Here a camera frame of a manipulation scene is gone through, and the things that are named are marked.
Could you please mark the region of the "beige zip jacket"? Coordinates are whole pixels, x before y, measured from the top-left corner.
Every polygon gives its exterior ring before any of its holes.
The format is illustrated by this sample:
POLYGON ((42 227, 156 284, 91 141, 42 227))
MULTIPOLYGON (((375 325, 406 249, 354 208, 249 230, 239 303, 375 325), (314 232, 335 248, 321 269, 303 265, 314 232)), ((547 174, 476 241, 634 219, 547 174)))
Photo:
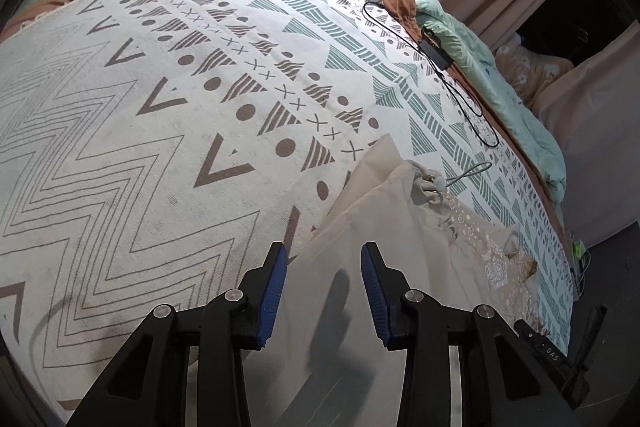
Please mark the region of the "beige zip jacket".
POLYGON ((231 245, 229 282, 275 241, 290 252, 273 335, 244 361, 254 425, 396 423, 406 356, 376 335, 361 276, 365 243, 444 306, 488 305, 508 323, 539 324, 537 267, 516 228, 437 192, 436 178, 384 136, 354 169, 303 172, 277 159, 191 194, 196 221, 215 225, 217 241, 231 245))

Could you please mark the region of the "white patterned bed blanket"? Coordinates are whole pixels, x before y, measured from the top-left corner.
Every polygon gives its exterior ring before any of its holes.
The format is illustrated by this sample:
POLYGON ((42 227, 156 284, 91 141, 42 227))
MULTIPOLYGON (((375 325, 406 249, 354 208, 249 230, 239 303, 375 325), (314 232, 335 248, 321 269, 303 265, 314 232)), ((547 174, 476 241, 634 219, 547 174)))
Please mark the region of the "white patterned bed blanket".
POLYGON ((566 350, 555 195, 510 88, 439 68, 385 0, 73 0, 1 43, 1 332, 58 423, 146 319, 203 308, 273 243, 256 426, 391 426, 405 357, 375 334, 374 242, 409 284, 566 350))

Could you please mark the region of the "pink curtain right panel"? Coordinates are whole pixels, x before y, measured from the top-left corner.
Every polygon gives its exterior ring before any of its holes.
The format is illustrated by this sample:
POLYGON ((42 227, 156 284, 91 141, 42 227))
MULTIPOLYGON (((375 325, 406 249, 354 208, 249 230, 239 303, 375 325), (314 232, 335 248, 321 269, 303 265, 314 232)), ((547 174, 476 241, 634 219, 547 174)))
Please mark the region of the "pink curtain right panel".
POLYGON ((565 159, 565 228, 593 246, 638 221, 639 23, 552 83, 534 113, 565 159))

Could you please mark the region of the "floral orange pillow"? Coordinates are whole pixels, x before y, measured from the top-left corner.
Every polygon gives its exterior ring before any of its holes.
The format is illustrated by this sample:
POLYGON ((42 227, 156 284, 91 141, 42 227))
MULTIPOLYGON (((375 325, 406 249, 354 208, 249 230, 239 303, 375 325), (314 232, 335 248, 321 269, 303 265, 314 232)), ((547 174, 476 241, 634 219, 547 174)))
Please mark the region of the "floral orange pillow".
POLYGON ((574 68, 566 58, 526 49, 517 34, 496 49, 495 61, 502 77, 527 108, 532 108, 544 90, 574 68))

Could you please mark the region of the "mint green duvet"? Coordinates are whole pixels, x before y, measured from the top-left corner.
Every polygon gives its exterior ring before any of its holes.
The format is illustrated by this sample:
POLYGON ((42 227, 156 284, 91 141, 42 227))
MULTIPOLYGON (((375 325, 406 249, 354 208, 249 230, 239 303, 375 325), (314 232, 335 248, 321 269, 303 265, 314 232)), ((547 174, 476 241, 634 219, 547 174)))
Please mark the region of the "mint green duvet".
POLYGON ((488 46, 445 12, 439 0, 416 0, 416 12, 419 24, 439 38, 442 48, 506 125, 541 174, 552 202, 562 204, 567 174, 559 144, 500 74, 488 46))

